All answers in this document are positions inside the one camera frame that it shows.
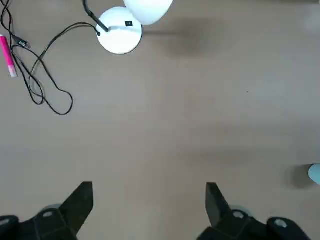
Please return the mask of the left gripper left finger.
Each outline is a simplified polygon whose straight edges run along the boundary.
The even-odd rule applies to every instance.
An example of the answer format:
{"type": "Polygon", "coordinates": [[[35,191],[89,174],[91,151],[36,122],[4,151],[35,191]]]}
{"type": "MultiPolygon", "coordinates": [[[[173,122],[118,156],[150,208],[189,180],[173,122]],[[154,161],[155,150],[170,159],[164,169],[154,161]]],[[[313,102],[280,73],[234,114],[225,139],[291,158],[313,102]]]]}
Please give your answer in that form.
{"type": "Polygon", "coordinates": [[[94,207],[93,183],[82,182],[58,205],[49,205],[21,222],[16,215],[0,217],[2,240],[76,240],[94,207]]]}

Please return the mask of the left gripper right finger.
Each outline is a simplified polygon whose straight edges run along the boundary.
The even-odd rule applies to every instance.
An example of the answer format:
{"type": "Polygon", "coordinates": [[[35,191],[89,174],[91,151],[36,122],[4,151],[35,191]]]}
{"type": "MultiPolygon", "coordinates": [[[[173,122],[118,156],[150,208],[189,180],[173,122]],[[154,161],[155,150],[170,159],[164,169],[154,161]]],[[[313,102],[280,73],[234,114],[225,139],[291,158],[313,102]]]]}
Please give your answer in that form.
{"type": "Polygon", "coordinates": [[[271,217],[266,223],[232,209],[215,182],[206,183],[205,209],[210,221],[198,240],[309,240],[293,220],[271,217]]]}

